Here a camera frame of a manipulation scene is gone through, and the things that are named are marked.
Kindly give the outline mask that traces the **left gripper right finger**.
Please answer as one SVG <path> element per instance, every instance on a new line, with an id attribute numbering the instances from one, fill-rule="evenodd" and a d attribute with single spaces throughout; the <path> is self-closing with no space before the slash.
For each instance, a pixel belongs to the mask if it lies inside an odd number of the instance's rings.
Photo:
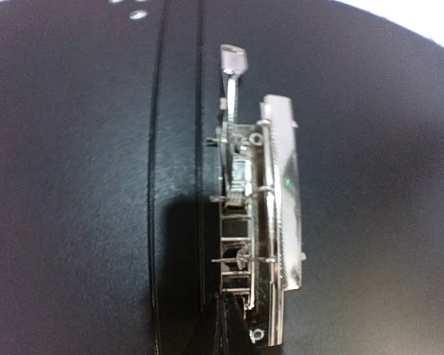
<path id="1" fill-rule="evenodd" d="M 243 355 L 258 355 L 257 347 L 253 344 L 249 328 L 243 318 L 240 304 L 232 298 L 232 353 Z"/>

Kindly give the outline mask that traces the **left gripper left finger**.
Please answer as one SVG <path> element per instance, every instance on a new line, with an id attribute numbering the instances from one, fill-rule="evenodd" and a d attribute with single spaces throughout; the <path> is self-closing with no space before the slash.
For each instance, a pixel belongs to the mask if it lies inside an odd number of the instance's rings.
<path id="1" fill-rule="evenodd" d="M 219 294 L 216 299 L 216 322 L 213 354 L 229 355 L 229 340 L 226 322 L 226 295 Z"/>

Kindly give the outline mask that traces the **silver folder clip mechanism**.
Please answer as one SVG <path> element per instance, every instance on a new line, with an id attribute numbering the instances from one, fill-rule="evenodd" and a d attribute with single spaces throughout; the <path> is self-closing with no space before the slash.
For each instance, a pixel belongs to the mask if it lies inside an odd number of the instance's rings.
<path id="1" fill-rule="evenodd" d="M 224 44 L 221 123 L 207 143 L 218 151 L 220 290 L 241 309 L 251 342 L 283 342 L 284 301 L 302 285 L 301 200 L 297 123 L 292 100 L 266 95 L 259 119 L 238 120 L 239 81 L 247 71 L 244 48 Z"/>

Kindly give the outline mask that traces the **black clip folder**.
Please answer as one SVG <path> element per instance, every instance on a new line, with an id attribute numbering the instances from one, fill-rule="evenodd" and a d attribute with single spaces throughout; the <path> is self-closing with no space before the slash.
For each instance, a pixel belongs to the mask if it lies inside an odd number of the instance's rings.
<path id="1" fill-rule="evenodd" d="M 0 2 L 0 354 L 213 354 L 220 46 L 292 99 L 277 354 L 444 354 L 444 49 L 337 1 Z"/>

